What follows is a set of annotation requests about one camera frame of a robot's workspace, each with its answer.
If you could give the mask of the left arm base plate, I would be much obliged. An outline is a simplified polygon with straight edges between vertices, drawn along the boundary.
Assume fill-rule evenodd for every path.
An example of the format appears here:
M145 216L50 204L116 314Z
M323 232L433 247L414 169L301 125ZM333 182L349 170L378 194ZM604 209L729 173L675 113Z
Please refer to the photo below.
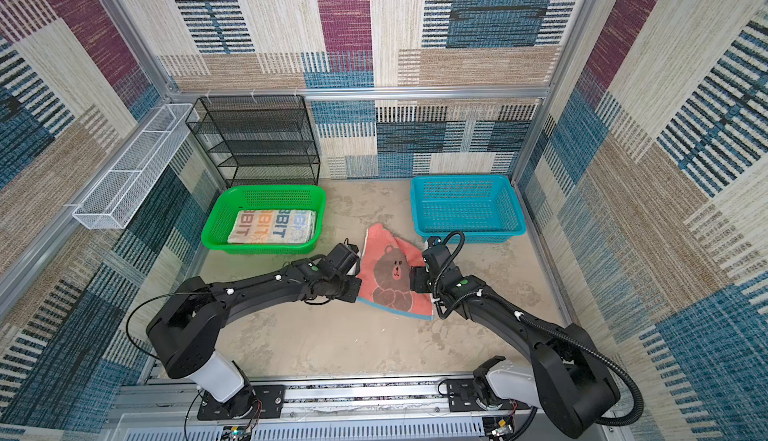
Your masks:
M198 421L277 419L281 416L285 385L246 386L226 402L217 401L202 391Z

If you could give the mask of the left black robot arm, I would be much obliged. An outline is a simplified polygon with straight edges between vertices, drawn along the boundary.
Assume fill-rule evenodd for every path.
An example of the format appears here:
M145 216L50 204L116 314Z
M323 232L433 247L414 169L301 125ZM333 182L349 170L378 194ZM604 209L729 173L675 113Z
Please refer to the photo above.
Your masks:
M191 380L202 389L197 419L235 420L279 411L275 394L260 395L243 370L216 350L220 331L280 304L354 303L362 284L356 276L359 261L357 246L344 242L327 255L238 281L189 278L171 293L148 323L146 335L170 378Z

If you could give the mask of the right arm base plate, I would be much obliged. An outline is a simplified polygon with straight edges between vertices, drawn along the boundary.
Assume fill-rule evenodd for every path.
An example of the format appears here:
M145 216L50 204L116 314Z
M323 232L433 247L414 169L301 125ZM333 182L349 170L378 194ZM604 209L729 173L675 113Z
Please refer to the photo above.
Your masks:
M501 400L480 387L473 378L445 378L438 382L437 392L448 402L451 413L529 410L530 406L516 400Z

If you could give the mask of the red pink towel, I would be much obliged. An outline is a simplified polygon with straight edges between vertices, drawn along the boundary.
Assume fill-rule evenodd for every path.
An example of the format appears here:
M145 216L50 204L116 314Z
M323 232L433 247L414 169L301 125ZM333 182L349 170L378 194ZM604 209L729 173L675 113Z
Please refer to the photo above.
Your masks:
M362 281L358 300L394 314L420 320L433 318L429 294L410 286L412 267L424 267L421 251L395 236L380 223L366 231L358 278Z

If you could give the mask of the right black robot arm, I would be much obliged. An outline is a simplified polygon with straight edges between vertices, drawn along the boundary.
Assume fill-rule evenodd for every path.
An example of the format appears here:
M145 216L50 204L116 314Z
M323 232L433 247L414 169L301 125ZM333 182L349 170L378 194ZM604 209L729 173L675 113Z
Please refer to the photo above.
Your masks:
M521 353L531 366L527 377L511 373L510 362L495 356L473 373L476 401L495 409L516 401L543 411L563 434L577 438L594 424L606 425L607 412L621 398L607 358L589 335L571 324L543 321L500 296L455 265L459 251L438 237L429 239L423 266L411 270L411 286L430 295L442 319L452 314L475 322Z

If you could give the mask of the pink orange print towel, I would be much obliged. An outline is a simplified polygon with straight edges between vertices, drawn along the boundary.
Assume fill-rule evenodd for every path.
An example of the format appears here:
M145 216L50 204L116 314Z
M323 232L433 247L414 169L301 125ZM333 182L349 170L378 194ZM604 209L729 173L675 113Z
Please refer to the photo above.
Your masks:
M238 213L229 244L298 245L314 235L317 214L311 210L242 210Z

